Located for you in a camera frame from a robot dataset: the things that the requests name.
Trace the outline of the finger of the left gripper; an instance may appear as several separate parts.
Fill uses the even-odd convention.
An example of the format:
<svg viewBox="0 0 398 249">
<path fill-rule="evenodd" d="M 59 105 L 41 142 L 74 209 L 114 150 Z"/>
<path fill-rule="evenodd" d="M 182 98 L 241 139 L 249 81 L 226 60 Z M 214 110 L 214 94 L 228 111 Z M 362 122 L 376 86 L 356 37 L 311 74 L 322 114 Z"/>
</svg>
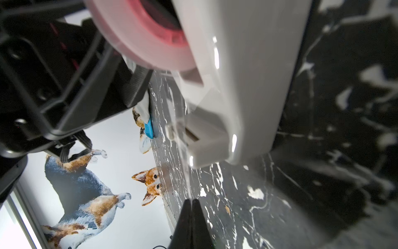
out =
<svg viewBox="0 0 398 249">
<path fill-rule="evenodd" d="M 127 108 L 135 106 L 144 98 L 152 74 L 153 70 L 137 65 L 131 78 L 121 85 L 119 92 Z"/>
</svg>

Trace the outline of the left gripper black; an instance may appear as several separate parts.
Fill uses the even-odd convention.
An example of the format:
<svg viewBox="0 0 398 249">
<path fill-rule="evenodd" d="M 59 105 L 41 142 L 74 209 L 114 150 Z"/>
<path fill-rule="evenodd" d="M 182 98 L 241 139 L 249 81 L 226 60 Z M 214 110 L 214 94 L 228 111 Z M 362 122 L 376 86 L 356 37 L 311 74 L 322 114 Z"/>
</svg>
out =
<svg viewBox="0 0 398 249">
<path fill-rule="evenodd" d="M 1 156 L 48 150 L 123 111 L 122 56 L 91 19 L 62 21 L 83 1 L 1 1 Z"/>
</svg>

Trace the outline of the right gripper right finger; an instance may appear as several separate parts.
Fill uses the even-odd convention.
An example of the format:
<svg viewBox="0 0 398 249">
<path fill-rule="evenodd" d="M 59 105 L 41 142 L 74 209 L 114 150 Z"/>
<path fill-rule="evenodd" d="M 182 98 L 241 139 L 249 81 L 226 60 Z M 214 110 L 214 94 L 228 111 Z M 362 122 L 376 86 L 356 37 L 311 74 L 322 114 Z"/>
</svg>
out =
<svg viewBox="0 0 398 249">
<path fill-rule="evenodd" d="M 214 249 L 212 238 L 208 231 L 207 223 L 198 199 L 192 201 L 191 212 L 191 248 Z"/>
</svg>

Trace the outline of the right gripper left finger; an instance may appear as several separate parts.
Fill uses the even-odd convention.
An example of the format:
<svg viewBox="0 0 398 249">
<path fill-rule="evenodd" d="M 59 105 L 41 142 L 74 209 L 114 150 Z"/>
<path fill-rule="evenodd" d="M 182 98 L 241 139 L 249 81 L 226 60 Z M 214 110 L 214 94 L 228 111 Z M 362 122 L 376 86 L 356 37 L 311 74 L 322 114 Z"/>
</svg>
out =
<svg viewBox="0 0 398 249">
<path fill-rule="evenodd" d="M 184 201 L 168 249 L 190 249 L 192 241 L 192 202 Z"/>
</svg>

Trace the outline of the grey tape dispenser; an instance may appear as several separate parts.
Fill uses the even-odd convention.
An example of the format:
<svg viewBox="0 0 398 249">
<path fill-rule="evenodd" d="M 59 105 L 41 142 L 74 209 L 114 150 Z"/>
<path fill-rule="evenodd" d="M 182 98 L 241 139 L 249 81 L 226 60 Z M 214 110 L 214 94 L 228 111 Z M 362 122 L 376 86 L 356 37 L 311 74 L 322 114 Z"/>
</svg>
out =
<svg viewBox="0 0 398 249">
<path fill-rule="evenodd" d="M 193 169 L 271 151 L 313 1 L 85 1 L 140 66 L 171 71 L 190 113 L 168 136 Z"/>
</svg>

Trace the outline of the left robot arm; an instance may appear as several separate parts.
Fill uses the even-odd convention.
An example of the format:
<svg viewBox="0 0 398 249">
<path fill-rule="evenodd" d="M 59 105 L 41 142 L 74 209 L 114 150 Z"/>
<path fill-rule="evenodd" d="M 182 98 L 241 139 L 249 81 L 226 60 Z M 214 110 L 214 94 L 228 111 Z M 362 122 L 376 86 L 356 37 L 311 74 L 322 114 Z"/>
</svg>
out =
<svg viewBox="0 0 398 249">
<path fill-rule="evenodd" d="M 131 73 L 92 19 L 63 21 L 83 1 L 1 1 L 1 201 L 41 151 L 70 161 L 84 130 L 137 104 L 151 70 Z"/>
</svg>

